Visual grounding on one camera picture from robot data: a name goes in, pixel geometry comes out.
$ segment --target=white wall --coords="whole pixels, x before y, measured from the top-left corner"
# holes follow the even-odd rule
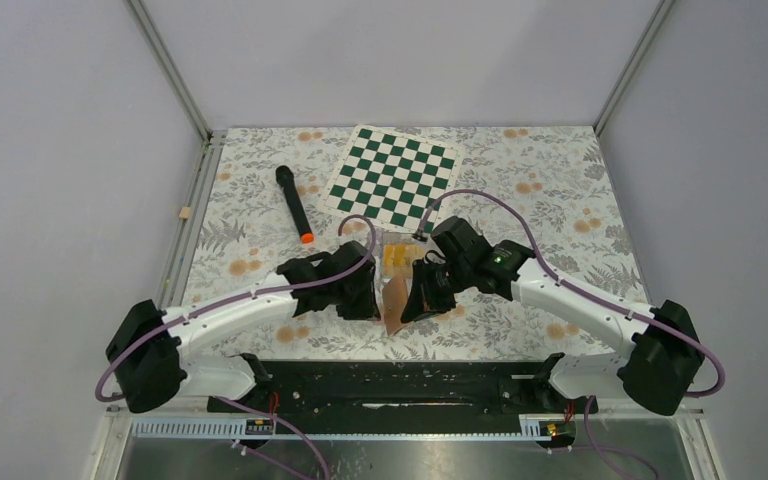
[[[658,0],[145,0],[214,128],[593,124]]]
[[[768,2],[680,2],[602,144],[653,296],[725,364],[728,478],[768,478]]]
[[[0,480],[78,478],[198,143],[122,2],[0,2]]]

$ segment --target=black base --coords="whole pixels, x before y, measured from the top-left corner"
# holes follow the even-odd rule
[[[269,395],[275,392],[280,399],[276,413],[309,434],[519,433],[519,414],[563,414],[568,404],[541,379],[511,378],[538,374],[540,362],[260,362],[250,355],[246,359],[271,379],[258,381],[241,403],[267,411]],[[239,412],[215,399],[207,409]],[[577,399],[576,411],[583,409],[584,398]],[[278,433],[290,432],[279,426]]]

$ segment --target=white cable clip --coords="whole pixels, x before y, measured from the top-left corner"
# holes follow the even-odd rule
[[[257,287],[260,286],[260,282],[254,282],[254,285],[252,285],[251,289],[251,296],[249,297],[249,300],[256,300],[257,299]]]

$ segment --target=leaf pattern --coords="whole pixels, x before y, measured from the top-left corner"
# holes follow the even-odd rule
[[[458,143],[465,156],[457,188],[502,198],[529,222],[547,259],[573,277],[645,301],[631,241],[589,127],[396,128]],[[184,301],[206,300],[263,278],[290,258],[366,242],[350,223],[314,208],[352,128],[236,128],[228,132],[199,234]],[[275,184],[289,166],[316,241],[302,245]],[[495,204],[466,195],[446,200],[491,243],[527,245],[518,224]],[[376,288],[380,294],[380,279]],[[344,321],[333,307],[284,324],[260,324],[211,349],[274,359],[543,360],[554,352],[590,354],[607,346],[589,333],[533,307],[475,291],[458,308],[414,322],[393,337],[371,321]]]

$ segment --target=black motor joint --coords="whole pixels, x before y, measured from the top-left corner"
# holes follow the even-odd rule
[[[324,280],[357,265],[366,253],[366,247],[351,241],[340,245],[333,254],[319,252],[309,257],[288,260],[275,273],[284,275],[293,285]],[[292,296],[298,300],[294,316],[336,305],[337,314],[344,320],[380,318],[374,281],[375,262],[370,257],[361,268],[341,280],[293,290]]]
[[[503,240],[495,247],[466,220],[450,217],[431,232],[445,258],[443,263],[413,262],[413,285],[402,313],[402,323],[422,320],[455,308],[455,294],[470,287],[512,300],[511,282],[534,252]]]
[[[699,341],[690,314],[680,304],[665,300],[651,313],[658,322]],[[705,356],[684,340],[652,325],[632,335],[631,340],[635,343],[631,356],[617,370],[623,390],[647,410],[665,416],[674,414]]]

